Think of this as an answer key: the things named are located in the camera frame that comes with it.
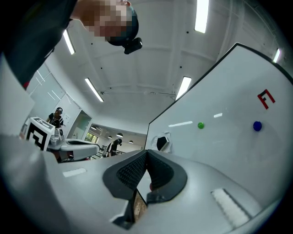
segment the white ceiling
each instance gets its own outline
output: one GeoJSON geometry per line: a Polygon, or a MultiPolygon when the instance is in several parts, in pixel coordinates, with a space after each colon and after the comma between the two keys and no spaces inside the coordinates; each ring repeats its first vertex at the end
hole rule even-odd
{"type": "Polygon", "coordinates": [[[132,140],[134,144],[137,144],[142,147],[144,147],[146,143],[147,136],[144,134],[132,133],[132,132],[123,131],[120,129],[108,128],[108,127],[98,126],[98,125],[92,125],[92,127],[96,127],[97,129],[94,130],[90,128],[91,132],[95,133],[96,135],[102,136],[106,139],[109,139],[108,136],[111,136],[112,139],[109,139],[111,141],[114,141],[120,138],[122,139],[122,142],[128,143],[129,141],[132,140]],[[122,133],[123,137],[116,136],[116,134],[118,133],[122,133]]]}
{"type": "MultiPolygon", "coordinates": [[[[146,133],[148,123],[174,101],[183,76],[191,77],[192,85],[235,42],[269,57],[280,46],[255,10],[240,0],[210,0],[206,33],[194,30],[196,0],[131,2],[139,18],[142,49],[125,55],[122,47],[94,37],[79,21],[71,21],[68,31],[76,53],[70,55],[64,40],[55,50],[88,103],[104,119],[127,122],[124,130],[126,125],[141,123],[146,133]],[[87,77],[103,94],[104,103],[85,83],[87,77]]],[[[103,124],[99,116],[93,118],[103,124]]],[[[113,127],[108,122],[104,125],[113,127]]]]}

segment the window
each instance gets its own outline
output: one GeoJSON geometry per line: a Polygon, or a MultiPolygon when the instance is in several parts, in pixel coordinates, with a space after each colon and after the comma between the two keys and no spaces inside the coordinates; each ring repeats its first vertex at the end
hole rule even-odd
{"type": "Polygon", "coordinates": [[[96,143],[97,140],[98,140],[98,137],[90,134],[90,133],[87,133],[86,135],[86,138],[85,138],[86,141],[89,141],[89,142],[92,142],[92,143],[96,143]]]}

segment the person in black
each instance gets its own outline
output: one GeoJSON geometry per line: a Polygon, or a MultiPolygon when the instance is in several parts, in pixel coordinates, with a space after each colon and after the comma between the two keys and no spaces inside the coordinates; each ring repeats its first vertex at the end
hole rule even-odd
{"type": "Polygon", "coordinates": [[[51,113],[49,115],[47,122],[54,125],[55,128],[60,128],[63,125],[63,118],[61,117],[62,112],[63,109],[58,107],[55,113],[51,113]]]}
{"type": "Polygon", "coordinates": [[[69,21],[79,20],[97,37],[133,40],[137,15],[126,0],[26,0],[13,3],[13,17],[5,34],[3,52],[15,77],[26,89],[33,74],[53,52],[69,21]]]}
{"type": "Polygon", "coordinates": [[[113,142],[111,142],[111,144],[109,144],[107,146],[107,148],[104,150],[103,152],[103,157],[113,157],[116,155],[116,150],[117,150],[117,146],[122,144],[122,140],[119,138],[113,142]]]}

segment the dark clothing sleeve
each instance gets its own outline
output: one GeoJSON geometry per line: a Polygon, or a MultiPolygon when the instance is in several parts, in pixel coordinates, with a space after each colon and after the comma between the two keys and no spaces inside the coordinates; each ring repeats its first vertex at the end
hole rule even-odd
{"type": "Polygon", "coordinates": [[[53,117],[54,117],[54,114],[53,114],[53,113],[51,113],[51,114],[49,115],[49,119],[50,119],[50,120],[52,120],[52,119],[53,119],[53,117]]]}
{"type": "Polygon", "coordinates": [[[76,2],[35,0],[24,8],[4,47],[6,60],[21,85],[27,85],[62,38],[76,2]]]}

